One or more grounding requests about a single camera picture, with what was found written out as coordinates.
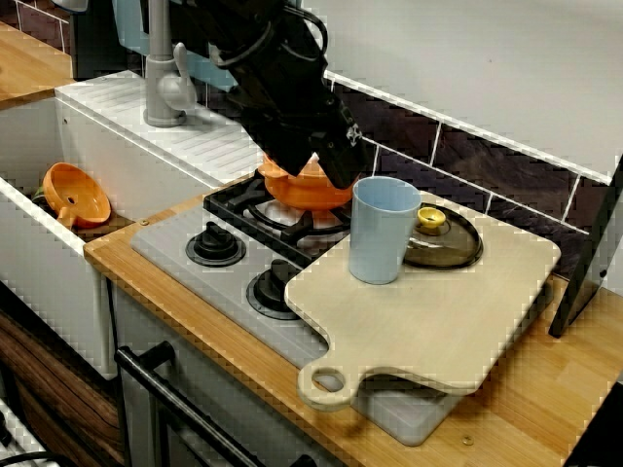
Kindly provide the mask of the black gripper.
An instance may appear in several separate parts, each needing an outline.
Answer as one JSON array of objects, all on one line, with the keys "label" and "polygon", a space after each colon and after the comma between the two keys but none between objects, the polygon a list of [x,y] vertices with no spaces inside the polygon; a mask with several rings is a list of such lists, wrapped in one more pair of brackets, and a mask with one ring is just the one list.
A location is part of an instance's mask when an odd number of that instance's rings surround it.
[{"label": "black gripper", "polygon": [[236,81],[228,99],[278,167],[297,176],[314,152],[332,185],[344,190],[371,157],[354,117],[326,85],[324,52],[307,28],[238,28],[228,43]]}]

